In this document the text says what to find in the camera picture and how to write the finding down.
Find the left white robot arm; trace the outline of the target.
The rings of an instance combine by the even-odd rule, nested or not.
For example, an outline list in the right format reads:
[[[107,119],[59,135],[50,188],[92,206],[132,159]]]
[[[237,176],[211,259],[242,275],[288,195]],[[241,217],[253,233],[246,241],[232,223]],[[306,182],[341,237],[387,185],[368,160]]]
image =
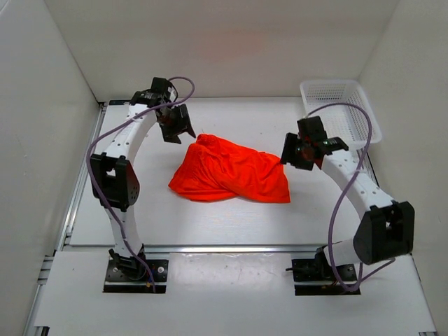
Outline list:
[[[148,89],[134,93],[125,120],[96,138],[87,151],[87,171],[93,195],[110,220],[115,247],[112,255],[124,259],[122,271],[131,280],[146,274],[139,258],[144,245],[137,232],[134,205],[140,183],[134,170],[137,153],[149,130],[158,126],[166,143],[180,144],[180,136],[195,136],[186,98],[179,97],[175,78],[154,77]]]

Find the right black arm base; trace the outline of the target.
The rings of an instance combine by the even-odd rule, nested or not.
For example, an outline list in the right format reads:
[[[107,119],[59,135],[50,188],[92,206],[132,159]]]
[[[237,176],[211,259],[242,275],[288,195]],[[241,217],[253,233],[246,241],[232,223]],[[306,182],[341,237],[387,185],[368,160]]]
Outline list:
[[[293,275],[295,296],[360,295],[361,290],[345,290],[333,274],[322,248],[313,258],[295,258],[285,269]]]

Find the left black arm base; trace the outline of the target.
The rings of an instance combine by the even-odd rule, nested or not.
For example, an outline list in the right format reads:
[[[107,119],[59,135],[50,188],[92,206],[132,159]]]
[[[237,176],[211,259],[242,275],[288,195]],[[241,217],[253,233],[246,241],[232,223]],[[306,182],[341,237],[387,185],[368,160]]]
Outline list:
[[[168,259],[146,259],[143,253],[140,253],[138,256],[147,264],[145,267],[134,257],[121,257],[112,248],[108,252],[104,293],[166,293]]]

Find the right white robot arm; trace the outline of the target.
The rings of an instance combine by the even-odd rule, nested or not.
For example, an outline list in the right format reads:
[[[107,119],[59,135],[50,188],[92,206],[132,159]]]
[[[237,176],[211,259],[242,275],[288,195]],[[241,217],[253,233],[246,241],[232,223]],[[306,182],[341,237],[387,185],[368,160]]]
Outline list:
[[[339,137],[328,137],[319,117],[297,122],[298,132],[285,138],[281,163],[311,171],[318,167],[341,189],[360,223],[354,236],[339,242],[328,241],[317,252],[314,271],[329,280],[340,265],[373,265],[404,256],[414,246],[415,210],[409,202],[398,202],[385,193],[361,168]]]

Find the orange shorts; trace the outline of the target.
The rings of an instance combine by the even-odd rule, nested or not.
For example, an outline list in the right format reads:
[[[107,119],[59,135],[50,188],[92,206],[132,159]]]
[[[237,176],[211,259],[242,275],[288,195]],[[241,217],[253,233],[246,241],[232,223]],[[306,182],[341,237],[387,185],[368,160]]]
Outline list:
[[[288,179],[279,157],[212,134],[200,134],[189,145],[169,188],[195,202],[234,197],[276,204],[291,201]]]

